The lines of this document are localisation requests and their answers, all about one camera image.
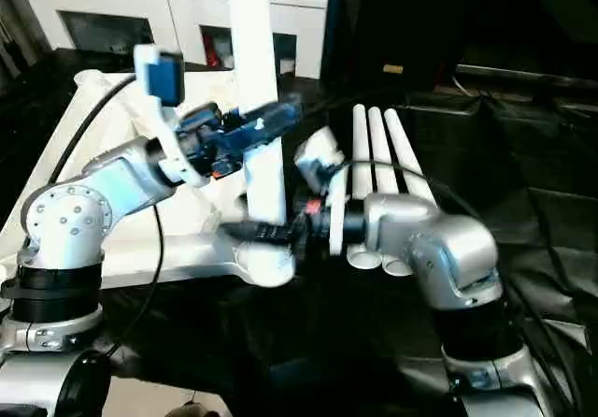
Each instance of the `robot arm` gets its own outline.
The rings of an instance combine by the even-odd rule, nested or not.
[[[554,415],[529,350],[505,316],[498,251],[482,223],[448,215],[407,194],[370,194],[346,202],[344,182],[331,181],[344,178],[346,168],[328,129],[300,148],[295,163],[320,194],[304,209],[309,225],[299,230],[265,223],[224,225],[231,235],[282,244],[308,232],[307,238],[334,241],[331,253],[339,244],[363,244],[369,252],[396,257],[412,267],[433,311],[451,387],[468,414]],[[512,395],[516,389],[529,394]]]
[[[16,277],[2,284],[12,303],[0,330],[0,409],[99,415],[110,375],[107,358],[90,348],[102,320],[104,238],[124,216],[165,200],[183,182],[201,186],[209,176],[236,172],[244,151],[301,118],[295,95],[242,116],[208,104],[178,122],[172,107],[183,100],[180,58],[135,48],[135,71],[156,107],[157,137],[94,158],[80,176],[36,191],[23,206],[30,243],[18,254]]]

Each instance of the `cabinet door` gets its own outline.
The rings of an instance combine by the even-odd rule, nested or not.
[[[231,27],[227,0],[169,0],[185,60],[206,63],[202,27]],[[270,4],[272,32],[296,37],[295,75],[320,77],[326,11],[314,7]]]
[[[98,16],[93,17],[94,20],[90,22],[107,23],[116,21],[117,17],[123,17],[122,24],[113,27],[120,27],[125,31],[127,28],[129,31],[137,27],[142,29],[145,24],[149,27],[150,41],[166,50],[178,50],[177,34],[170,16],[168,0],[29,0],[29,2],[53,49],[74,49],[77,47],[76,43],[85,40],[82,35],[75,34],[85,31],[81,29],[82,15],[89,14]],[[137,22],[140,20],[135,19],[147,23],[139,24]]]

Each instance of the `black cable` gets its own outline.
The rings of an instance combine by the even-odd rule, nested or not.
[[[548,365],[548,361],[544,357],[543,353],[537,347],[535,347],[531,338],[529,337],[529,335],[527,335],[527,333],[523,329],[523,326],[520,325],[521,336],[523,337],[523,340],[525,340],[525,342],[527,343],[527,345],[530,349],[530,353],[532,354],[532,357],[537,361],[538,365],[540,365],[540,367],[544,371],[544,374],[546,375],[547,380],[550,383],[550,386],[557,393],[557,396],[558,396],[559,401],[561,402],[563,408],[566,410],[569,410],[572,415],[577,415],[579,417],[582,417],[583,413],[582,413],[582,409],[580,406],[581,393],[578,391],[578,389],[576,391],[574,391],[574,388],[577,388],[577,382],[575,381],[575,377],[573,376],[573,371],[570,371],[570,372],[566,371],[566,369],[568,369],[569,366],[566,362],[563,361],[564,354],[562,353],[561,349],[559,348],[558,344],[556,343],[556,340],[554,340],[554,336],[550,333],[550,331],[548,330],[548,326],[546,325],[546,323],[544,322],[542,317],[538,314],[538,312],[535,310],[535,308],[532,306],[530,301],[527,299],[527,297],[525,296],[525,294],[523,293],[523,291],[521,290],[519,285],[513,279],[511,279],[510,275],[505,275],[505,273],[503,273],[501,275],[501,277],[506,282],[508,287],[513,292],[515,292],[515,295],[520,300],[521,304],[525,308],[525,311],[532,317],[532,319],[534,320],[534,323],[542,329],[543,336],[549,341],[549,345],[550,345],[551,349],[555,353],[558,353],[556,357],[559,359],[560,364],[562,364],[562,369],[563,369],[562,372],[563,372],[565,379],[567,380],[567,383],[569,385],[569,390],[571,391],[571,395],[573,397],[573,403],[571,401],[569,401],[569,399],[567,398],[566,393],[562,389],[559,381],[556,379],[556,376],[554,375],[554,372]]]
[[[407,174],[411,174],[416,177],[419,177],[420,179],[426,180],[430,185],[435,187],[435,189],[439,193],[443,194],[444,196],[450,198],[455,203],[457,203],[471,217],[477,219],[480,222],[483,222],[479,213],[471,205],[469,205],[465,199],[463,199],[457,193],[452,191],[446,183],[444,183],[440,180],[426,176],[418,171],[414,171],[413,169],[410,169],[410,168],[400,165],[398,163],[380,162],[380,161],[376,161],[376,160],[347,160],[346,162],[344,162],[341,165],[341,167],[339,169],[341,169],[347,165],[382,165],[382,166],[392,167],[393,169],[398,169],[403,172],[406,172]],[[578,417],[582,417],[583,409],[582,409],[581,393],[577,386],[575,374],[573,372],[573,369],[568,365],[566,358],[564,356],[564,353],[562,352],[561,348],[559,347],[556,338],[554,337],[554,335],[552,334],[552,332],[550,331],[550,329],[548,328],[547,324],[544,322],[544,320],[542,319],[540,314],[534,308],[532,303],[528,300],[528,298],[525,296],[523,291],[517,285],[517,283],[514,280],[512,280],[506,272],[503,271],[503,272],[500,272],[500,274],[501,274],[501,277],[505,280],[506,285],[508,285],[510,288],[512,288],[512,290],[518,296],[521,304],[523,305],[525,310],[530,314],[530,316],[534,320],[534,323],[540,328],[544,338],[548,342],[548,345],[554,352],[556,359],[559,361],[559,364],[561,364],[562,372],[567,380],[569,390],[571,391],[572,401],[569,401],[569,398],[566,396],[561,385],[556,380],[556,378],[554,376],[554,372],[552,372],[552,370],[550,370],[550,367],[548,366],[548,363],[546,362],[546,360],[544,358],[542,358],[542,359],[538,358],[538,364],[540,365],[542,370],[544,370],[544,373],[548,379],[548,382],[554,389],[554,392],[559,396],[559,399],[562,401],[562,403],[567,403],[567,405],[568,405],[567,408],[569,408],[570,411],[574,415],[577,415]],[[527,337],[524,337],[524,338],[526,339],[526,341],[528,342],[528,345],[530,346],[530,352],[540,353],[540,350],[537,349],[533,345],[532,341],[529,338],[527,338]]]
[[[160,213],[158,212],[158,208],[153,205],[153,214],[156,218],[156,226],[158,227],[158,239],[160,243],[160,255],[158,257],[158,265],[156,266],[156,270],[154,271],[153,278],[149,283],[149,292],[146,295],[146,299],[143,302],[143,305],[137,312],[137,315],[134,319],[129,323],[129,326],[121,333],[121,335],[116,339],[112,347],[104,353],[104,356],[111,357],[122,345],[122,343],[131,336],[131,333],[135,329],[135,326],[139,323],[143,315],[146,311],[150,308],[151,302],[153,302],[154,297],[156,296],[156,291],[158,290],[158,278],[160,277],[160,272],[162,271],[162,264],[164,261],[164,231],[162,228],[162,221],[160,219]]]
[[[478,221],[483,222],[479,213],[471,205],[469,205],[469,203],[467,203],[467,201],[465,199],[463,199],[458,194],[453,192],[450,189],[450,187],[443,181],[426,176],[418,171],[414,171],[413,169],[410,169],[410,168],[400,165],[398,163],[380,162],[380,161],[376,161],[376,160],[347,160],[338,169],[342,169],[343,167],[345,167],[347,165],[387,166],[387,167],[392,167],[393,169],[398,169],[400,171],[406,172],[407,174],[411,174],[413,176],[419,177],[420,179],[426,180],[429,184],[434,186],[437,191],[443,191],[445,196],[452,199],[457,205],[459,205],[472,218],[476,218]]]
[[[54,167],[54,170],[52,171],[50,178],[48,179],[48,184],[56,182],[58,176],[60,176],[60,173],[63,171],[64,165],[66,165],[68,158],[71,156],[71,154],[75,150],[75,147],[78,145],[81,138],[83,137],[83,134],[85,134],[89,126],[92,124],[93,120],[95,120],[97,115],[106,106],[108,101],[112,99],[114,96],[116,96],[117,93],[119,93],[124,87],[132,83],[134,80],[135,75],[129,76],[128,78],[121,80],[114,87],[112,87],[106,93],[106,95],[97,102],[97,104],[95,104],[95,106],[92,108],[92,111],[90,111],[90,113],[85,117],[85,119],[81,123],[81,126],[77,129],[77,132],[75,132],[71,140],[68,142],[68,145],[64,149],[63,154],[60,156],[58,163]]]
[[[311,108],[307,108],[305,112],[305,116],[315,115],[317,113],[321,113],[324,110],[329,110],[331,108],[338,108],[345,106],[346,104],[353,104],[360,99],[365,99],[367,96],[372,94],[382,94],[382,93],[400,93],[406,99],[406,103],[409,103],[408,94],[398,87],[388,86],[388,87],[378,87],[372,90],[361,91],[356,94],[352,94],[349,96],[339,96],[336,98],[329,99],[327,101],[322,101],[317,104],[311,106]]]

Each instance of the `white tube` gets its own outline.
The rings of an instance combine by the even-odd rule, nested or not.
[[[391,151],[386,141],[384,124],[382,123],[382,114],[378,107],[372,107],[368,113],[370,123],[370,135],[372,136],[372,153],[374,160],[378,162],[391,163]],[[389,166],[375,166],[376,185],[379,193],[399,194],[399,186],[394,176],[394,169]]]
[[[369,160],[370,145],[367,138],[367,120],[365,107],[357,104],[353,108],[353,159]],[[352,168],[353,199],[365,199],[374,191],[372,185],[372,170],[369,165],[354,165]],[[347,247],[347,261],[358,269],[373,269],[382,263],[379,253],[368,252],[363,244],[353,244]]]
[[[411,144],[409,143],[409,139],[407,138],[405,129],[401,124],[401,120],[399,120],[397,112],[393,108],[389,108],[384,112],[384,119],[389,128],[392,145],[394,146],[394,151],[399,163],[404,167],[408,167],[421,174],[420,164],[415,156],[415,152],[413,152],[413,149],[411,148]],[[406,172],[403,173],[403,177],[405,178],[405,184],[407,185],[410,194],[436,204],[430,185],[428,185],[426,180]]]
[[[384,132],[382,114],[378,107],[369,110],[370,135],[372,136],[372,153],[374,160],[391,163],[391,150]],[[379,193],[399,194],[399,185],[394,175],[394,169],[389,166],[376,165],[376,185]],[[382,256],[382,268],[389,274],[397,277],[410,275],[413,271],[403,261],[389,255]]]
[[[357,104],[353,108],[353,159],[369,160],[370,144],[367,138],[367,122],[365,120],[365,107]],[[354,199],[365,199],[374,191],[372,186],[372,170],[368,165],[355,165],[353,167]]]
[[[229,0],[238,106],[241,113],[278,100],[269,0]],[[249,216],[284,223],[286,216],[280,138],[245,154]],[[259,283],[279,286],[294,275],[293,258],[282,248],[251,244],[248,270]]]

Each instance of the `white table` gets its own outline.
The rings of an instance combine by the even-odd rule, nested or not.
[[[31,192],[46,184],[87,113],[124,76],[127,75],[104,75],[99,71],[84,71],[76,75],[78,90],[0,232],[0,280],[10,276],[16,268],[16,252],[24,238],[21,228],[23,201]],[[236,104],[233,72],[186,73],[185,89],[187,101],[178,108],[180,113],[209,100],[216,101],[222,110],[231,109]],[[77,175],[92,157],[102,151],[136,135],[150,137],[144,124],[144,117],[148,116],[146,111],[149,110],[145,99],[147,96],[134,83],[108,102],[83,136],[59,180]],[[196,260],[211,250],[197,235],[213,230],[221,217],[238,217],[242,210],[235,205],[235,199],[243,190],[243,175],[238,172],[208,184],[201,191],[182,185],[173,197],[158,205],[165,235],[160,281],[210,275],[210,272],[197,271],[201,267],[197,266]],[[125,217],[108,236],[103,249],[106,253],[102,268],[103,288],[148,283],[159,255],[158,232],[151,210],[148,208]]]

